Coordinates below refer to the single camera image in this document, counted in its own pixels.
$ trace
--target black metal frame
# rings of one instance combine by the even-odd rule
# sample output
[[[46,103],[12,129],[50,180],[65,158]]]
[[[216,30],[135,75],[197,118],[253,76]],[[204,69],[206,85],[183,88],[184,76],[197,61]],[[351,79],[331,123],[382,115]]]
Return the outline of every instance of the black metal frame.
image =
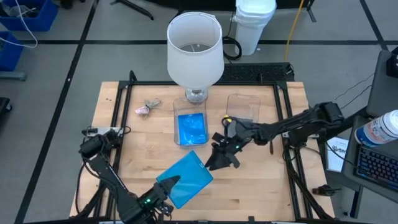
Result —
[[[123,115],[122,115],[122,120],[121,120],[121,127],[125,128],[126,123],[127,123],[127,114],[129,110],[129,103],[131,99],[131,92],[132,92],[132,87],[133,85],[177,85],[175,82],[158,82],[158,81],[137,81],[137,78],[134,74],[133,71],[130,71],[130,76],[128,81],[119,81],[118,85],[118,92],[116,93],[116,100],[114,104],[114,109],[113,109],[113,115],[112,115],[112,120],[111,120],[111,125],[116,126],[117,125],[117,119],[118,119],[118,114],[119,114],[119,109],[120,109],[120,104],[121,104],[121,97],[123,95],[124,89],[126,89],[126,98],[124,100],[124,108],[123,108]],[[261,78],[259,78],[258,82],[255,81],[246,81],[246,82],[241,82],[241,81],[220,81],[215,83],[215,85],[260,85],[260,86],[272,86],[273,91],[274,91],[274,96],[275,96],[275,104],[277,108],[277,115],[278,119],[282,120],[283,119],[283,112],[282,112],[282,104],[280,102],[280,96],[279,96],[279,89],[282,89],[282,92],[284,94],[284,100],[285,100],[285,106],[287,110],[287,116],[291,117],[292,114],[292,108],[290,105],[290,98],[289,98],[289,92],[287,89],[287,84],[285,81],[282,82],[264,82],[262,81]],[[285,153],[285,158],[287,159],[288,162],[286,162],[286,168],[289,169],[288,167],[292,167],[292,162],[290,160],[290,152],[289,152],[289,139],[282,137],[282,143],[284,147],[284,153]],[[116,148],[116,155],[114,158],[114,163],[113,163],[113,169],[117,172],[119,169],[119,162],[121,158],[121,150],[123,147],[123,140],[121,142],[120,147]],[[304,176],[304,169],[302,165],[302,160],[301,160],[301,155],[300,152],[295,152],[296,156],[296,163],[297,163],[297,170],[298,174],[300,176],[301,181],[304,183],[304,186],[307,186],[305,183],[305,176]],[[306,216],[305,218],[301,217],[300,215],[300,207],[299,207],[299,200],[297,198],[297,191],[296,191],[296,183],[294,182],[293,178],[289,176],[289,186],[290,186],[290,194],[292,198],[292,207],[294,211],[294,216],[295,216],[295,221],[300,222],[300,223],[308,223],[308,224],[321,224],[321,223],[339,223],[339,224],[353,224],[352,222],[341,222],[341,221],[335,221],[335,220],[320,220],[320,219],[313,219],[312,217],[312,209],[309,206],[309,203],[305,197],[304,199],[304,204],[305,204],[305,213]],[[102,194],[99,192],[101,190],[101,187],[98,187],[97,193],[96,194]],[[111,215],[113,211],[113,206],[114,206],[114,200],[112,199],[111,195],[109,196],[107,207],[106,207],[106,214],[104,217],[100,217],[100,210],[101,210],[101,201],[102,198],[98,200],[98,208],[96,208],[93,217],[88,217],[88,218],[72,218],[68,220],[54,220],[54,221],[47,221],[47,222],[37,222],[37,223],[43,223],[43,224],[67,224],[67,223],[103,223],[103,222],[108,222],[111,221]],[[199,220],[191,220],[191,221],[164,221],[165,224],[271,224],[271,222],[257,222],[254,220],[254,217],[248,217],[248,222],[242,222],[242,221],[199,221]]]
[[[170,81],[137,81],[137,78],[135,77],[134,73],[130,71],[130,80],[129,81],[120,81],[118,85],[118,92],[116,93],[116,101],[114,105],[114,110],[113,110],[113,116],[112,116],[112,126],[116,126],[116,120],[118,117],[118,111],[119,107],[121,104],[121,96],[123,90],[126,88],[127,89],[127,94],[126,94],[126,99],[124,102],[124,109],[123,109],[123,116],[122,116],[122,121],[121,121],[121,127],[125,128],[126,127],[126,122],[127,122],[127,114],[128,114],[128,106],[131,98],[131,90],[133,85],[176,85],[175,82],[170,82]],[[278,89],[281,88],[282,92],[284,94],[284,100],[285,100],[285,106],[287,109],[287,114],[288,117],[293,116],[292,114],[292,108],[290,105],[290,98],[289,98],[289,92],[287,90],[287,84],[286,82],[264,82],[260,78],[258,82],[256,81],[220,81],[215,83],[215,85],[260,85],[260,86],[272,86],[274,90],[274,96],[275,96],[275,103],[277,107],[277,114],[278,114],[278,119],[282,120],[283,119],[283,112],[282,112],[282,105],[280,102],[280,96],[279,96],[279,91]],[[289,153],[289,142],[285,141],[284,139],[284,149],[285,149],[285,156],[287,160],[290,159],[290,153]],[[117,172],[119,169],[119,162],[120,162],[120,155],[121,155],[121,150],[123,147],[123,142],[120,147],[116,148],[116,155],[114,159],[114,164],[113,164],[113,169]],[[297,170],[299,173],[299,176],[303,183],[306,185],[305,181],[305,176],[304,176],[304,169],[303,169],[303,164],[301,160],[301,155],[300,152],[295,152],[296,153],[296,163],[297,163]],[[295,219],[298,220],[301,218],[300,215],[300,207],[299,207],[299,200],[297,198],[297,191],[295,187],[295,182],[294,180],[289,177],[289,185],[290,185],[290,193],[292,196],[292,207],[294,210],[294,216]],[[100,210],[101,210],[101,201],[102,198],[98,201],[98,204],[95,207],[95,212],[94,212],[94,217],[100,217]],[[307,218],[312,218],[312,209],[310,207],[309,202],[307,199],[304,197],[304,205],[305,205],[305,213]],[[106,214],[105,218],[110,219],[111,214],[113,211],[113,206],[114,206],[114,200],[112,196],[109,196],[108,203],[106,206]]]

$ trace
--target black keyboard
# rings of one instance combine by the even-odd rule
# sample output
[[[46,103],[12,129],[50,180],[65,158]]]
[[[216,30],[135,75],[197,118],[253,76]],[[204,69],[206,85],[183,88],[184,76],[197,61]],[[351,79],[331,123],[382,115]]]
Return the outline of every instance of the black keyboard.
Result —
[[[398,159],[360,147],[354,174],[398,192]]]

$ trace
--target paper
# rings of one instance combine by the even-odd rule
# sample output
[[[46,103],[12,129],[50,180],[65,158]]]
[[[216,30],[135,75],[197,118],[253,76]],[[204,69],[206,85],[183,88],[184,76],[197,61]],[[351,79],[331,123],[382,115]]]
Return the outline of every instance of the paper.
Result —
[[[346,151],[348,147],[348,140],[341,139],[338,137],[331,138],[328,141],[329,146],[342,158],[346,157]],[[343,168],[344,160],[336,156],[331,149],[326,145],[326,169],[334,172],[341,172]]]

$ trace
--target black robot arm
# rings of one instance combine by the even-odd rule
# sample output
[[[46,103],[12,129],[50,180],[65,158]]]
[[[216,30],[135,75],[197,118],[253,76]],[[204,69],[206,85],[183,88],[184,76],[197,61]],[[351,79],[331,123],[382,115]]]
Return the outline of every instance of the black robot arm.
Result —
[[[322,129],[335,128],[344,120],[336,103],[320,103],[291,118],[272,124],[258,124],[240,121],[238,118],[223,118],[224,136],[215,133],[211,156],[206,163],[209,170],[229,167],[238,168],[240,163],[235,154],[252,139],[255,144],[263,146],[273,140],[278,134],[287,133],[291,146],[299,146],[307,142],[307,138]],[[228,126],[235,122],[236,135],[228,137]]]
[[[97,134],[84,142],[80,146],[79,153],[83,162],[90,165],[115,198],[121,221],[125,224],[155,223],[155,209],[161,214],[170,216],[174,208],[165,201],[172,187],[180,180],[180,176],[165,179],[161,183],[156,182],[153,188],[140,197],[129,192],[103,153],[118,141],[118,134],[111,129],[104,135]]]

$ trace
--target lamp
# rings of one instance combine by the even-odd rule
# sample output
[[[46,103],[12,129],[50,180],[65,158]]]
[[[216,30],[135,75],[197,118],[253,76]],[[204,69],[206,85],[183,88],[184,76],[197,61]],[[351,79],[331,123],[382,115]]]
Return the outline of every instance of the lamp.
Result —
[[[215,16],[202,12],[181,14],[167,28],[167,70],[191,102],[206,100],[224,72],[222,33]]]

